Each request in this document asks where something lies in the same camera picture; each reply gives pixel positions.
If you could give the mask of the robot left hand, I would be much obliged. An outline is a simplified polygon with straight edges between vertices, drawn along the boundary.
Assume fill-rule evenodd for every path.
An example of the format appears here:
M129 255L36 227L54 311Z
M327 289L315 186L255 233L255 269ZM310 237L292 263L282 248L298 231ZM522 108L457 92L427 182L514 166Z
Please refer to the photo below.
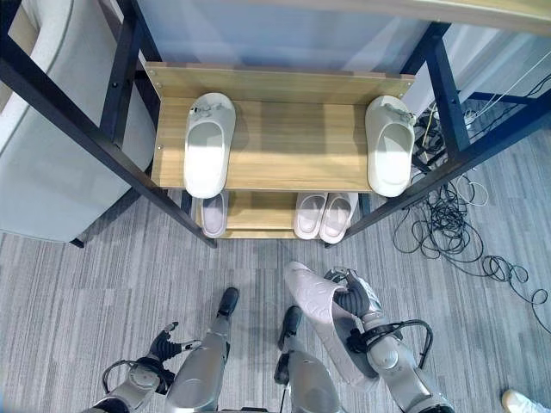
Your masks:
M173 342L171 332L179 325L177 321L167 324L153 339L147 353L147 357L164 363L183 352L197 349L201 346L201 340L189 340L186 342Z

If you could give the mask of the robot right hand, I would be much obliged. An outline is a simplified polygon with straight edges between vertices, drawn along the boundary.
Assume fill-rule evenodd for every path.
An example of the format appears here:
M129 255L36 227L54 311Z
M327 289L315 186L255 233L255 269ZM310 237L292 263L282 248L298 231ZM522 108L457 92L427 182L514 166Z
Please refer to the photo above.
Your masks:
M383 312L381 302L373 288L360 277L355 269L335 267L324 275L326 280L342 285L332 296L332 301L362 321L368 318L381 318Z

